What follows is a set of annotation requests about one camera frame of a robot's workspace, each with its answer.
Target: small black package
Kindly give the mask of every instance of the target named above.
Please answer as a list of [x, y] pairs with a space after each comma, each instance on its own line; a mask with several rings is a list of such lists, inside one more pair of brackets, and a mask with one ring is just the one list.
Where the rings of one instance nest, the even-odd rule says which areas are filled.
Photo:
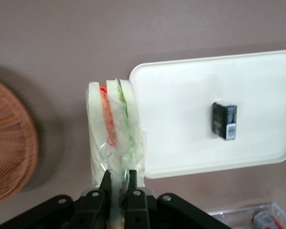
[[236, 137], [237, 106], [227, 103], [213, 103], [212, 131], [225, 140]]

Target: can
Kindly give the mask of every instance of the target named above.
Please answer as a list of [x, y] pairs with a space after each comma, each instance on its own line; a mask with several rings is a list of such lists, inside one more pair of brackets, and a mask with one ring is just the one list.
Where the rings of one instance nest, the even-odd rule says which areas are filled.
[[261, 211], [253, 219], [254, 229], [283, 229], [269, 211]]

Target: table surface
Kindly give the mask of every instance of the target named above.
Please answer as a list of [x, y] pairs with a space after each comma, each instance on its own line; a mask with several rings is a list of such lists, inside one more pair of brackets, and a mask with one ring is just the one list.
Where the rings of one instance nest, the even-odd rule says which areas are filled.
[[[0, 204], [0, 224], [58, 194], [91, 187], [85, 90], [144, 62], [286, 49], [286, 0], [0, 1], [0, 80], [40, 134], [29, 184]], [[286, 211], [286, 161], [145, 180], [205, 211], [276, 202]]]

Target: screw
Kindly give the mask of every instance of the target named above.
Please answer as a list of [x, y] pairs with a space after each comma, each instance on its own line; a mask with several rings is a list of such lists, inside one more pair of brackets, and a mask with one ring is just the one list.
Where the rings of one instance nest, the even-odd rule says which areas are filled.
[[135, 190], [135, 191], [133, 191], [133, 194], [135, 196], [139, 196], [139, 195], [141, 195], [141, 192], [139, 190]]
[[170, 196], [168, 196], [168, 195], [165, 195], [165, 196], [163, 196], [162, 197], [165, 201], [171, 201], [172, 200], [172, 198], [170, 197]]
[[64, 198], [63, 198], [63, 199], [60, 199], [60, 200], [58, 201], [59, 204], [63, 204], [63, 203], [65, 203], [65, 202], [67, 202], [67, 199], [64, 199]]
[[92, 196], [93, 196], [93, 197], [98, 197], [98, 196], [99, 196], [99, 193], [98, 193], [98, 192], [93, 192], [93, 193], [92, 193]]

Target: clear plastic container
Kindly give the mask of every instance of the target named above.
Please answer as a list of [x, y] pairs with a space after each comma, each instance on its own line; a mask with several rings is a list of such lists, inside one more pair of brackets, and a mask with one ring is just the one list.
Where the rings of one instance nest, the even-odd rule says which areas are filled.
[[269, 211], [280, 225], [286, 229], [286, 213], [276, 203], [210, 212], [209, 215], [228, 225], [232, 229], [253, 229], [253, 217], [255, 213], [260, 211]]

